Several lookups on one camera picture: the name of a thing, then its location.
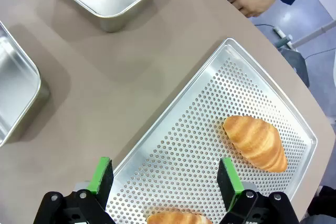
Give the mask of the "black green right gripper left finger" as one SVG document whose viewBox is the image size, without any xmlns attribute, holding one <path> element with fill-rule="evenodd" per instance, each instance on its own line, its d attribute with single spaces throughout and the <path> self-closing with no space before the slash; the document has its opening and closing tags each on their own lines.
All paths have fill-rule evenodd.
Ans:
<svg viewBox="0 0 336 224">
<path fill-rule="evenodd" d="M 114 223 L 106 212 L 113 184 L 112 160 L 101 157 L 87 186 L 68 196 L 47 192 L 38 208 L 34 223 Z"/>
</svg>

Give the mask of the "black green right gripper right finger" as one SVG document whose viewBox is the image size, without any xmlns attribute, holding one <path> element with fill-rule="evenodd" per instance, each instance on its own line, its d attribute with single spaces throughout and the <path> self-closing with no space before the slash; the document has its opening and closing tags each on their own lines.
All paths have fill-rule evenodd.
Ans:
<svg viewBox="0 0 336 224">
<path fill-rule="evenodd" d="M 222 158 L 217 172 L 226 214 L 220 223 L 299 223 L 288 196 L 280 191 L 262 195 L 242 182 L 230 158 Z"/>
</svg>

